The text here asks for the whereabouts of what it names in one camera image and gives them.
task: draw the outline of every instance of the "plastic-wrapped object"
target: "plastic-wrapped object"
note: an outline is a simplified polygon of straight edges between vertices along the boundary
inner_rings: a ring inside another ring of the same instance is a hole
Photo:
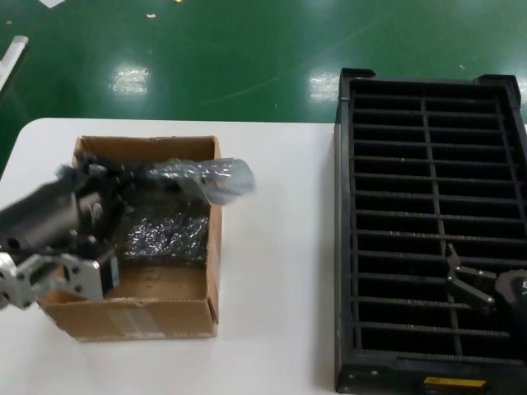
[[[243,160],[233,158],[201,162],[172,159],[154,164],[147,171],[147,178],[165,188],[177,185],[188,196],[222,206],[255,188],[249,166]]]
[[[204,267],[210,206],[168,192],[139,193],[114,236],[121,260]]]

